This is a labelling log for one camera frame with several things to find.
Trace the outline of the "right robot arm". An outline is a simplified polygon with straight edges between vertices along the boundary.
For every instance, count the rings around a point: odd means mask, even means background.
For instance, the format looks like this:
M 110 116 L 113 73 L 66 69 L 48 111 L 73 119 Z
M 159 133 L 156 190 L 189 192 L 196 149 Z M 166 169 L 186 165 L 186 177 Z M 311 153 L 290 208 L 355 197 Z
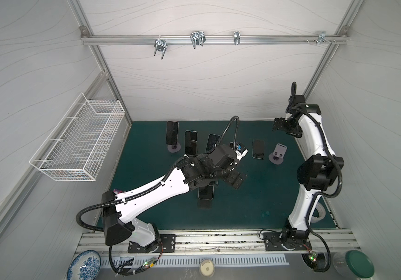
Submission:
M 308 241 L 318 200 L 339 195 L 343 184 L 344 160 L 337 157 L 328 144 L 318 105 L 307 104 L 303 95 L 293 93 L 289 97 L 286 113 L 286 118 L 274 119 L 273 130 L 281 130 L 304 140 L 308 157 L 297 169 L 299 193 L 279 236 L 283 248 L 291 251 L 303 247 Z

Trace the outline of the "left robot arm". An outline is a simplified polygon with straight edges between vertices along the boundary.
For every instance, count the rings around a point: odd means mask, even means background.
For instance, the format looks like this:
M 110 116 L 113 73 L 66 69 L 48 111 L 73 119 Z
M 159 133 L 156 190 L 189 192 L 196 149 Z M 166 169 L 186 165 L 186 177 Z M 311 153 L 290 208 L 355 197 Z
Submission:
M 135 190 L 116 194 L 106 191 L 101 197 L 104 203 L 102 221 L 105 244 L 117 245 L 126 240 L 149 246 L 157 241 L 157 230 L 137 217 L 149 208 L 189 191 L 222 180 L 238 189 L 246 176 L 237 166 L 248 149 L 237 143 L 234 148 L 222 144 L 199 155 L 184 155 L 164 176 Z

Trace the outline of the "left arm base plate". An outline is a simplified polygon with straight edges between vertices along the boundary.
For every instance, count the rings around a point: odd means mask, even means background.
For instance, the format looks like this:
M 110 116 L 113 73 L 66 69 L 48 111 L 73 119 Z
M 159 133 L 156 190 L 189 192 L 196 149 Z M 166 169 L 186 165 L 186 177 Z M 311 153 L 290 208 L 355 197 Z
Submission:
M 141 246 L 136 242 L 130 242 L 128 253 L 173 253 L 176 246 L 175 234 L 161 234 L 155 241 L 147 246 Z

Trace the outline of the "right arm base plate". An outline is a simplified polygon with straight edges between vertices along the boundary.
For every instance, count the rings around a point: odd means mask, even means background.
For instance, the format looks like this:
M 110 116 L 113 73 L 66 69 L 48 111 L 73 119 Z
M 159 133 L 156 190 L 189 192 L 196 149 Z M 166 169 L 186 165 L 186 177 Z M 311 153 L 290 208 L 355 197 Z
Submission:
M 311 249 L 309 240 L 300 240 L 287 237 L 281 232 L 266 231 L 260 234 L 263 240 L 265 250 L 274 251 L 307 251 Z

